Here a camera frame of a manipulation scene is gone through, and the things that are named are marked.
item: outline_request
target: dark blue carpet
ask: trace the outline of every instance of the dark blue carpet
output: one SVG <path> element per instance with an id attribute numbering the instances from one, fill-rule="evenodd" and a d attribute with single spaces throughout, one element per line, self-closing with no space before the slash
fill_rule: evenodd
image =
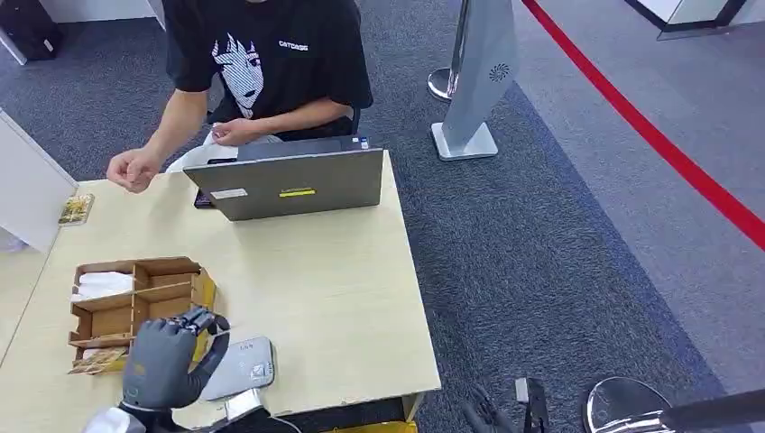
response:
<path id="1" fill-rule="evenodd" d="M 420 410 L 421 431 L 467 431 L 458 404 L 474 382 L 519 416 L 512 383 L 522 376 L 545 384 L 558 431 L 581 429 L 583 393 L 608 374 L 641 379 L 677 403 L 721 395 L 518 88 L 489 120 L 497 157 L 438 160 L 429 125 L 447 108 L 430 98 L 425 78 L 447 63 L 456 3 L 360 2 L 376 98 L 362 131 L 392 153 L 444 384 Z M 161 31 L 151 20 L 68 31 L 79 37 L 61 59 L 0 66 L 0 105 L 75 178 L 94 179 L 157 123 L 171 90 Z M 400 416 L 398 402 L 387 401 L 293 419 L 317 431 Z M 273 428 L 246 419 L 230 430 Z"/>

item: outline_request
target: yellow label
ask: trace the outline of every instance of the yellow label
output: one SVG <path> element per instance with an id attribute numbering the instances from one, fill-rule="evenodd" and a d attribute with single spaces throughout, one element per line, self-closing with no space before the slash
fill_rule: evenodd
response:
<path id="1" fill-rule="evenodd" d="M 297 196 L 312 196 L 316 194 L 315 189 L 304 189 L 302 191 L 291 191 L 291 192 L 282 192 L 279 197 L 285 198 L 285 197 L 297 197 Z"/>

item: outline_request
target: red line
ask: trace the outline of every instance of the red line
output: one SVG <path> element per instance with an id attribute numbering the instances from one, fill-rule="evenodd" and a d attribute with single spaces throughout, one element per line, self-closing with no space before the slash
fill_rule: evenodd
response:
<path id="1" fill-rule="evenodd" d="M 687 157 L 666 135 L 662 134 L 619 90 L 608 81 L 593 62 L 580 51 L 575 44 L 560 30 L 552 18 L 539 6 L 536 0 L 522 0 L 537 21 L 549 33 L 566 55 L 582 71 L 591 83 L 600 91 L 624 120 L 632 125 L 688 183 L 691 184 L 725 217 L 734 223 L 757 246 L 765 250 L 765 223 L 734 197 L 727 189 L 714 181 L 711 176 Z"/>

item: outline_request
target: cardboard compartment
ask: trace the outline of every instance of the cardboard compartment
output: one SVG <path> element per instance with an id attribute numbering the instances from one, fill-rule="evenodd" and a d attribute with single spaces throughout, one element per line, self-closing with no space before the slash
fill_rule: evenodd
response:
<path id="1" fill-rule="evenodd" d="M 90 349 L 130 344 L 132 294 L 75 302 L 71 313 L 79 318 L 77 330 L 69 333 L 71 345 Z"/>
<path id="2" fill-rule="evenodd" d="M 86 272 L 121 272 L 133 275 L 133 291 L 71 305 L 78 327 L 69 333 L 69 344 L 77 348 L 70 373 L 108 373 L 121 371 L 129 346 L 141 324 L 149 319 L 183 314 L 193 305 L 212 309 L 216 285 L 204 268 L 187 257 L 84 264 L 75 272 L 75 283 Z M 86 349 L 125 347 L 127 353 L 103 369 L 78 369 L 85 361 Z M 194 361 L 204 355 L 207 333 L 197 340 Z"/>

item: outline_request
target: anime graphic print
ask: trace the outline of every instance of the anime graphic print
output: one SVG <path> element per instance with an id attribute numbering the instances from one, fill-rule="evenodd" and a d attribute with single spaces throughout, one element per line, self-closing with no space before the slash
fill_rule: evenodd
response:
<path id="1" fill-rule="evenodd" d="M 216 41 L 213 46 L 213 59 L 223 67 L 223 80 L 234 95 L 242 115 L 249 119 L 253 116 L 253 105 L 263 91 L 261 58 L 251 41 L 250 48 L 246 49 L 231 33 L 228 34 L 226 46 L 221 45 Z"/>

